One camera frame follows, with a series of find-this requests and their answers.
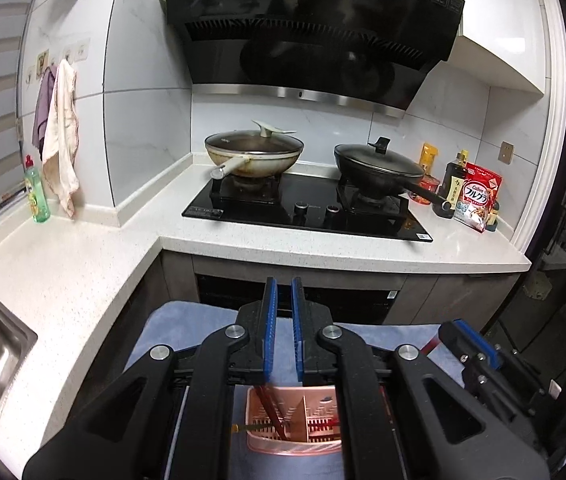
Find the bright red chopstick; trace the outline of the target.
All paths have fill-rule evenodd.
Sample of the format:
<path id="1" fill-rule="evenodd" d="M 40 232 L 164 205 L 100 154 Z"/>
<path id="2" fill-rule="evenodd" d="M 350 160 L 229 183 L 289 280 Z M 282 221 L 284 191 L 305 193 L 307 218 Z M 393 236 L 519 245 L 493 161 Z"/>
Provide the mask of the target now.
<path id="1" fill-rule="evenodd" d="M 277 406 L 274 403 L 274 397 L 272 396 L 267 385 L 258 385 L 255 387 L 255 391 L 262 407 L 265 409 L 271 424 L 274 426 L 277 435 L 282 439 L 286 440 L 285 428 L 281 419 L 281 415 L 277 410 Z"/>
<path id="2" fill-rule="evenodd" d="M 338 419 L 309 419 L 308 429 L 311 434 L 321 431 L 334 431 L 341 426 Z"/>

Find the green chopstick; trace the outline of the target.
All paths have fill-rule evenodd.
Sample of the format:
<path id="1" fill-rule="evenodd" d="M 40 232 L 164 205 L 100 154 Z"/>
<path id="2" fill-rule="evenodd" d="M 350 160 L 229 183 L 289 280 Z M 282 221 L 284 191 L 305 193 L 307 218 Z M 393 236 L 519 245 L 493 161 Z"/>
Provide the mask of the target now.
<path id="1" fill-rule="evenodd" d="M 238 434 L 239 432 L 245 431 L 265 431 L 272 429 L 274 432 L 277 432 L 277 426 L 274 425 L 273 422 L 262 422 L 261 424 L 233 424 L 231 426 L 231 432 L 233 434 Z"/>

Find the maroon chopstick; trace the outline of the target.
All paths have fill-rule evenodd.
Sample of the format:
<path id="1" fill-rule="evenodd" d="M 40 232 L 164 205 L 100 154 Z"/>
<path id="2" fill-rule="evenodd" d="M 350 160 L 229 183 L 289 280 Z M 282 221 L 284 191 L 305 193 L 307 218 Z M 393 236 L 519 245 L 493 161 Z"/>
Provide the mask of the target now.
<path id="1" fill-rule="evenodd" d="M 421 348 L 421 353 L 423 356 L 429 356 L 434 350 L 440 346 L 440 339 L 438 336 L 432 337 L 425 346 Z"/>

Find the pink perforated utensil holder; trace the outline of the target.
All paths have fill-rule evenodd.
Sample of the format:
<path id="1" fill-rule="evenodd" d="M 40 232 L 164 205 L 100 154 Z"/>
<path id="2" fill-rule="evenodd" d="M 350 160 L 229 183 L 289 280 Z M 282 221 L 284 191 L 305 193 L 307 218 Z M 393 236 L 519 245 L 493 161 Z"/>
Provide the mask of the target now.
<path id="1" fill-rule="evenodd" d="M 341 450 L 341 426 L 334 431 L 311 434 L 309 419 L 338 419 L 336 392 L 333 386 L 273 387 L 270 389 L 281 415 L 287 439 L 272 429 L 245 431 L 247 447 L 256 453 L 287 457 L 310 457 Z M 244 424 L 270 422 L 255 388 L 247 390 Z"/>

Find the small dark jar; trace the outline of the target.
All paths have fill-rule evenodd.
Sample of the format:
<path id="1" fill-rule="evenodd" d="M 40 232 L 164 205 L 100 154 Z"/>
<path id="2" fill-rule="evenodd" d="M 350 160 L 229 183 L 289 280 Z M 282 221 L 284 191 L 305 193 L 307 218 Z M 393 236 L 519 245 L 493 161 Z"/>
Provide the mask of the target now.
<path id="1" fill-rule="evenodd" d="M 495 200 L 489 211 L 486 223 L 484 224 L 484 229 L 489 232 L 496 232 L 498 229 L 498 219 L 499 219 L 500 204 Z"/>

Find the red cereal bag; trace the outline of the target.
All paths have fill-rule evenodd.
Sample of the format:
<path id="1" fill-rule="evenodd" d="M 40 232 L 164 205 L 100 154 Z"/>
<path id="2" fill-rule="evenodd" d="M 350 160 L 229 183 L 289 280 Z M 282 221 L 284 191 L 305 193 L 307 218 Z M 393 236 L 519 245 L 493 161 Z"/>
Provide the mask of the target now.
<path id="1" fill-rule="evenodd" d="M 502 177 L 496 172 L 468 162 L 456 201 L 453 219 L 478 232 L 484 232 L 501 188 Z"/>

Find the dark soy sauce bottle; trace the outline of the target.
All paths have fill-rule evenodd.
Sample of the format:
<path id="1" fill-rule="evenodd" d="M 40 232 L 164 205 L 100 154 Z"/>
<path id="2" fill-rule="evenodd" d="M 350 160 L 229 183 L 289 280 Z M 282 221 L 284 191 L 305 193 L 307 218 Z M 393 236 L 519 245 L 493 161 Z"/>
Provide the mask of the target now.
<path id="1" fill-rule="evenodd" d="M 453 162 L 449 162 L 442 182 L 437 188 L 437 195 L 449 204 L 449 208 L 434 204 L 432 210 L 440 218 L 451 219 L 454 215 L 458 196 L 466 177 L 466 162 L 468 151 L 461 150 L 456 154 Z"/>

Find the black gas stove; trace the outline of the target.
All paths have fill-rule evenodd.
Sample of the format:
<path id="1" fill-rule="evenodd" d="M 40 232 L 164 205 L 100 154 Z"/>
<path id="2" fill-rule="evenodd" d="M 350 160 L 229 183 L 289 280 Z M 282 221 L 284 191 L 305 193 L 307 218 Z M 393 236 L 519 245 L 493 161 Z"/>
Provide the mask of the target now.
<path id="1" fill-rule="evenodd" d="M 280 174 L 211 179 L 184 217 L 432 243 L 403 196 L 372 200 L 343 179 Z"/>

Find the yellow seasoning packet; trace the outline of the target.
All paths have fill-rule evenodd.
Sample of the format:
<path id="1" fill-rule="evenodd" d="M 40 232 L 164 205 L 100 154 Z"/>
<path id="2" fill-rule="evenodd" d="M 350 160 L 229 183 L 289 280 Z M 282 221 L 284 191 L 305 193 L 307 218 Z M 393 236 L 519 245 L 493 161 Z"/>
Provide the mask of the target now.
<path id="1" fill-rule="evenodd" d="M 434 145 L 427 142 L 422 145 L 419 166 L 423 170 L 423 174 L 425 174 L 425 176 L 430 176 L 432 174 L 432 166 L 434 166 L 438 153 L 438 148 Z"/>

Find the black wok with lid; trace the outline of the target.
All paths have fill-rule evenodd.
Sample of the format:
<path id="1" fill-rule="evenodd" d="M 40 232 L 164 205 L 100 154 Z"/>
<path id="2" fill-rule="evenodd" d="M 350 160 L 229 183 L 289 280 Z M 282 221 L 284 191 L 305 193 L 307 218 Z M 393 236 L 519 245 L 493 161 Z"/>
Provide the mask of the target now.
<path id="1" fill-rule="evenodd" d="M 390 140 L 380 136 L 375 143 L 337 144 L 334 158 L 341 177 L 373 200 L 412 192 L 429 203 L 449 208 L 435 192 L 421 187 L 425 174 L 416 162 L 391 151 Z"/>

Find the green dish soap bottle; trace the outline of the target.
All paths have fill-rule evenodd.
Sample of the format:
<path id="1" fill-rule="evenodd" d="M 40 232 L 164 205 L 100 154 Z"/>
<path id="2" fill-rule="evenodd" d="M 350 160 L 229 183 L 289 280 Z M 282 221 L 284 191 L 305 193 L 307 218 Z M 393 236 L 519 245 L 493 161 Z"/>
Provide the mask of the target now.
<path id="1" fill-rule="evenodd" d="M 50 218 L 50 209 L 44 194 L 44 186 L 40 174 L 35 167 L 32 156 L 25 157 L 26 191 L 29 201 L 30 212 L 37 223 L 44 223 Z"/>

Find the beige wok with glass lid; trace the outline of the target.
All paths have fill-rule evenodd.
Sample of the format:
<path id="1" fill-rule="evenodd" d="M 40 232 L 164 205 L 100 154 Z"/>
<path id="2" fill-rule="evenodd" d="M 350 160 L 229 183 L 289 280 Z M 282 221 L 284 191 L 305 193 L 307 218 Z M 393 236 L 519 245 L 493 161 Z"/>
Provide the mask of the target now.
<path id="1" fill-rule="evenodd" d="M 207 136 L 205 148 L 215 164 L 210 177 L 264 179 L 283 174 L 300 158 L 305 144 L 294 131 L 281 130 L 254 119 L 257 130 L 219 132 Z"/>

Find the cream hanging towel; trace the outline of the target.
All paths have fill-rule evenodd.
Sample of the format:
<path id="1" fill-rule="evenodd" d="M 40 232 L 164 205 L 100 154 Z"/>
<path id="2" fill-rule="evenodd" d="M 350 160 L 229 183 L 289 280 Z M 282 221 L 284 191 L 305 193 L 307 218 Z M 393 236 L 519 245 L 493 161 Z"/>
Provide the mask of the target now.
<path id="1" fill-rule="evenodd" d="M 79 146 L 75 106 L 77 70 L 66 58 L 58 64 L 42 150 L 42 173 L 67 217 L 75 215 L 73 195 L 80 183 L 74 163 Z"/>

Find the purple hanging cloth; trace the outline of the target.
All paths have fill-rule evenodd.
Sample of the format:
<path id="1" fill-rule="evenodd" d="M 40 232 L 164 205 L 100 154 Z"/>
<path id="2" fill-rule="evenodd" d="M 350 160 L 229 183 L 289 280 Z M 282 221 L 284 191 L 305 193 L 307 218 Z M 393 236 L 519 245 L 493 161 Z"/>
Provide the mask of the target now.
<path id="1" fill-rule="evenodd" d="M 32 132 L 32 144 L 35 148 L 38 148 L 39 156 L 42 156 L 42 151 L 44 150 L 44 135 L 46 134 L 48 115 L 57 71 L 58 66 L 48 66 L 41 76 L 39 85 Z"/>

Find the black range hood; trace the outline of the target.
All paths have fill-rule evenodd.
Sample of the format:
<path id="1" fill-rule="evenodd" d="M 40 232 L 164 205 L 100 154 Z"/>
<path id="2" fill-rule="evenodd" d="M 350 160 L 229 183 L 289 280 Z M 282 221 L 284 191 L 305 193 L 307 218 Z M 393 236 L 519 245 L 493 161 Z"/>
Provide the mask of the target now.
<path id="1" fill-rule="evenodd" d="M 449 58 L 463 0 L 165 0 L 196 91 L 401 117 Z"/>

